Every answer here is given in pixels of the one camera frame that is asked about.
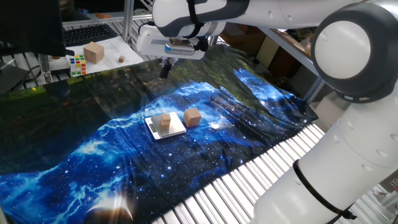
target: keyboard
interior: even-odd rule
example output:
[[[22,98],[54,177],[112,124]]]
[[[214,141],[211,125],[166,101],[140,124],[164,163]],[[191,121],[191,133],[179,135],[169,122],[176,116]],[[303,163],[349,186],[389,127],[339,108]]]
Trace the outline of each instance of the keyboard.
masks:
[[[89,44],[117,37],[117,33],[109,25],[101,24],[85,28],[66,30],[64,33],[67,47]]]

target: metal rack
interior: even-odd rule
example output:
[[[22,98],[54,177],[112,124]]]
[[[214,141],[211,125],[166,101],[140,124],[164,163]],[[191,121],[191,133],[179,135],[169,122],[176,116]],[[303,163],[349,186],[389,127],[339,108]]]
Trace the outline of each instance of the metal rack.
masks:
[[[309,124],[295,137],[279,143],[263,155],[226,174],[183,203],[163,214],[152,224],[239,223],[253,217],[256,200],[304,156],[325,133]],[[391,219],[370,198],[377,187],[351,207],[355,220],[340,218],[341,224],[383,224]]]

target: rubik's cube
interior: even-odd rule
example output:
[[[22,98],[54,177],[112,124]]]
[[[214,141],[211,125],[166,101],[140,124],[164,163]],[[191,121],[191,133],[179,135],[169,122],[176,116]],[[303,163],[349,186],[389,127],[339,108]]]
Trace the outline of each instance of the rubik's cube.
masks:
[[[73,77],[86,75],[86,59],[84,55],[70,57],[70,75]]]

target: weighing scale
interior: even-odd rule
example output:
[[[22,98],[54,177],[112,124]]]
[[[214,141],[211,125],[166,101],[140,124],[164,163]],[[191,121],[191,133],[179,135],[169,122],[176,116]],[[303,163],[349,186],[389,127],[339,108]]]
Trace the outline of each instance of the weighing scale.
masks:
[[[175,112],[169,113],[170,115],[170,125],[162,126],[160,121],[162,120],[162,115],[153,116],[151,118],[146,118],[145,122],[147,123],[149,130],[154,136],[155,140],[175,136],[178,134],[186,133],[184,125],[182,124],[180,118],[177,116]]]

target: computer monitor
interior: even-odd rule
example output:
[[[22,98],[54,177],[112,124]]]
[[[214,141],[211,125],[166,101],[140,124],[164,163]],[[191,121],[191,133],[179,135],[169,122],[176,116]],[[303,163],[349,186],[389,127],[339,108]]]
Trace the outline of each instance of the computer monitor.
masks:
[[[59,0],[0,0],[0,40],[20,51],[65,56]]]

